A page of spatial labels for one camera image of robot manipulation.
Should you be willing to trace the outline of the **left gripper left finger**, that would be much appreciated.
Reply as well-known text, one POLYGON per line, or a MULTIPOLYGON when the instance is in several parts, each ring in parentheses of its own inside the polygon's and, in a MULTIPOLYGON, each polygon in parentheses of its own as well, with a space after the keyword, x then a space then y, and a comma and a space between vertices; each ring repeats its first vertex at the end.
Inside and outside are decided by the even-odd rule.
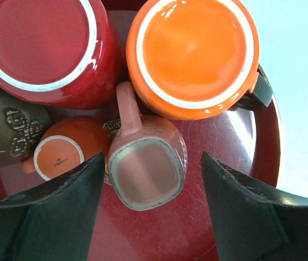
POLYGON ((105 156, 0 201, 0 260, 87 260, 105 156))

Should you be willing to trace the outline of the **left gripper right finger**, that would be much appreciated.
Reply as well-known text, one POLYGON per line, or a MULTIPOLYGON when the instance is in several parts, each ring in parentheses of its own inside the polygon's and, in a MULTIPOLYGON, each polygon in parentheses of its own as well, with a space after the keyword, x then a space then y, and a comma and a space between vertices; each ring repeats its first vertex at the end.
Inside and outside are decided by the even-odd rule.
POLYGON ((220 260, 308 260, 308 198, 206 152, 201 171, 220 260))

